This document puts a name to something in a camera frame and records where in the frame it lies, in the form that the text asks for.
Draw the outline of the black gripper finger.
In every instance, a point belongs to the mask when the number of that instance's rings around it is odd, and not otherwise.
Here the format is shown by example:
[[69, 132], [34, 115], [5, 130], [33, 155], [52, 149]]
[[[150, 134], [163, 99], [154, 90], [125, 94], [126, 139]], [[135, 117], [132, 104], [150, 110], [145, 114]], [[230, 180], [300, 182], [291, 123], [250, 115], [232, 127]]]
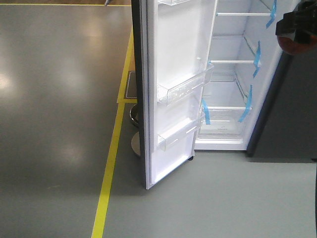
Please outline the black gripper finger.
[[317, 1], [301, 0], [293, 11], [277, 22], [275, 35], [308, 45], [317, 36]]

